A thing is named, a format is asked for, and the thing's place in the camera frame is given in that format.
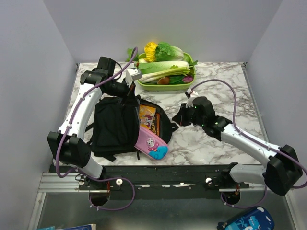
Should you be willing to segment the pink pencil case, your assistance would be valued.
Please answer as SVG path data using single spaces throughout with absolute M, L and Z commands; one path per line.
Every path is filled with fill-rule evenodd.
M 162 160 L 168 153 L 168 145 L 156 134 L 142 126 L 134 147 L 148 157 L 158 161 Z

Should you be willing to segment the green leaf sprig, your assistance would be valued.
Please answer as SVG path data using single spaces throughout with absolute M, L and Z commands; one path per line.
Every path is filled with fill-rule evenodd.
M 132 56 L 134 55 L 134 53 L 136 53 L 133 62 L 138 62 L 139 61 L 139 54 L 137 52 L 135 52 L 135 48 L 128 48 L 127 49 L 127 55 L 128 57 L 126 58 L 126 62 L 129 62 L 132 58 Z

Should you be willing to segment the blue Treehouse book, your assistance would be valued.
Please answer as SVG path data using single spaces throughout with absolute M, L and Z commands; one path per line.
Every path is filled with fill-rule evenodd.
M 149 130 L 152 133 L 156 134 L 157 136 L 160 136 L 160 114 L 159 113 L 155 113 Z

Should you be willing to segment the long white green cabbage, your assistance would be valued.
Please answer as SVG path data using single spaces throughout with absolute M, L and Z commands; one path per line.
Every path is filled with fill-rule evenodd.
M 189 67 L 189 63 L 186 61 L 161 61 L 150 63 L 139 63 L 138 69 L 142 74 L 150 74 L 171 69 L 172 67 L 182 68 Z

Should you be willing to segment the aluminium rail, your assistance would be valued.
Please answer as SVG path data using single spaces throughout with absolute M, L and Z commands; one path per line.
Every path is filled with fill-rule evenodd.
M 76 173 L 72 173 L 65 178 L 59 178 L 55 173 L 45 173 L 41 177 L 39 192 L 59 193 L 59 192 L 91 192 L 91 193 L 108 193 L 109 188 L 104 185 L 102 189 L 95 189 L 90 185 L 85 185 L 83 182 L 78 182 L 75 179 Z M 186 184 L 184 182 L 175 185 L 134 185 L 135 190 L 142 189 L 166 189 L 171 188 L 186 188 L 188 190 L 196 187 L 194 184 Z

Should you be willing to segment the green vegetable tray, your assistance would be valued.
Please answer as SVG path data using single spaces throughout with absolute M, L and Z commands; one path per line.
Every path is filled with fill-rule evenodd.
M 145 54 L 142 53 L 139 55 L 139 63 L 144 63 L 143 60 L 145 58 Z M 191 84 L 195 80 L 195 65 L 197 64 L 197 61 L 193 61 L 192 57 L 188 53 L 184 53 L 184 57 L 182 61 L 186 61 L 189 63 L 189 68 L 194 73 L 194 75 L 173 75 L 168 76 L 170 79 L 170 82 L 168 85 L 158 85 L 158 80 L 153 80 L 148 83 L 141 83 L 139 80 L 137 82 L 139 85 L 147 91 L 179 91 L 179 90 L 186 90 L 188 89 Z

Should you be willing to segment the green lettuce head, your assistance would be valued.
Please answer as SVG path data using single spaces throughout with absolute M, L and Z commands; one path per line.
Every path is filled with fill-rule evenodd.
M 156 61 L 182 61 L 184 52 L 176 46 L 161 42 L 155 50 Z

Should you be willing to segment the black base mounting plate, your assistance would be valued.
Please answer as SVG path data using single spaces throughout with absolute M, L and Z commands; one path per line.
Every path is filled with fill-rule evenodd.
M 112 200 L 135 199 L 219 199 L 220 191 L 234 192 L 249 188 L 236 183 L 228 165 L 182 166 L 107 166 L 104 178 L 109 184 L 85 180 L 81 191 L 105 193 Z

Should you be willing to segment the black student backpack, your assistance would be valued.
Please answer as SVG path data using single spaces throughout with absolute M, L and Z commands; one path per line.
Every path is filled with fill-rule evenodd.
M 156 113 L 160 114 L 159 138 L 168 144 L 178 126 L 170 121 L 163 108 L 157 104 L 144 99 L 139 102 L 140 105 L 156 108 Z M 107 97 L 95 106 L 94 122 L 87 127 L 93 129 L 93 134 L 87 144 L 95 156 L 115 161 L 117 154 L 137 151 L 134 146 L 140 127 L 136 107 L 122 105 L 118 97 Z

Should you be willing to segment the Roald Dahl Charlie book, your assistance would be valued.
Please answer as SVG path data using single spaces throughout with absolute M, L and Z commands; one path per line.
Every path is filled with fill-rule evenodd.
M 140 111 L 139 111 L 139 118 L 140 118 L 141 126 L 146 129 L 149 129 L 153 122 L 155 113 L 156 113 L 156 108 L 141 104 Z

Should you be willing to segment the blue pencil case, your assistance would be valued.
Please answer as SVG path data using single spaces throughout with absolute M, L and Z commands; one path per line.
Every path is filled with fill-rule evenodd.
M 218 222 L 217 230 L 273 230 L 275 223 L 270 213 L 263 207 L 254 207 L 238 215 Z

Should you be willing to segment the green celery stalks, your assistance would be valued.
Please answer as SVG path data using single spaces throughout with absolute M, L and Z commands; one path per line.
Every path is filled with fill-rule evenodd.
M 191 69 L 189 67 L 181 67 L 181 68 L 171 68 L 171 69 L 167 69 L 167 70 L 163 70 L 163 71 L 159 71 L 159 72 L 155 72 L 155 73 L 148 73 L 148 74 L 144 74 L 139 81 L 141 83 L 148 83 L 151 82 L 153 80 L 158 80 L 160 78 L 163 78 L 165 76 L 173 76 L 173 75 L 194 75 L 194 73 L 191 71 Z

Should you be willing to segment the yellow flower vegetable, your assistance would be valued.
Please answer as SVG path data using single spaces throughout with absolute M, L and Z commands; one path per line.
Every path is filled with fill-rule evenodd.
M 147 62 L 156 62 L 155 53 L 156 53 L 157 47 L 158 47 L 158 44 L 154 42 L 149 42 L 145 45 L 144 53 L 146 55 L 145 60 Z

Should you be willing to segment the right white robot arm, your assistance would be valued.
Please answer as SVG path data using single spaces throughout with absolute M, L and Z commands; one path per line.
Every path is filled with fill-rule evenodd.
M 227 188 L 243 182 L 262 184 L 284 196 L 303 175 L 291 146 L 278 147 L 245 134 L 233 121 L 216 115 L 212 103 L 204 96 L 191 97 L 187 103 L 182 103 L 172 120 L 183 127 L 201 127 L 208 136 L 240 149 L 260 163 L 228 165 L 221 173 L 221 183 Z

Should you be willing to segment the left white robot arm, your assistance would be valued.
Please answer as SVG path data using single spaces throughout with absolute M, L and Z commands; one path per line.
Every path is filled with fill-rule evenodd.
M 103 166 L 91 157 L 91 151 L 83 141 L 88 120 L 103 94 L 127 98 L 130 87 L 134 84 L 133 80 L 122 83 L 114 81 L 133 60 L 118 73 L 114 73 L 114 60 L 110 61 L 110 68 L 102 68 L 107 61 L 108 58 L 102 57 L 93 71 L 84 72 L 80 79 L 78 97 L 69 115 L 58 131 L 50 132 L 47 137 L 58 177 L 64 178 L 69 173 L 77 171 L 88 175 L 90 184 L 95 189 L 102 189 L 106 185 L 106 177 L 102 174 Z

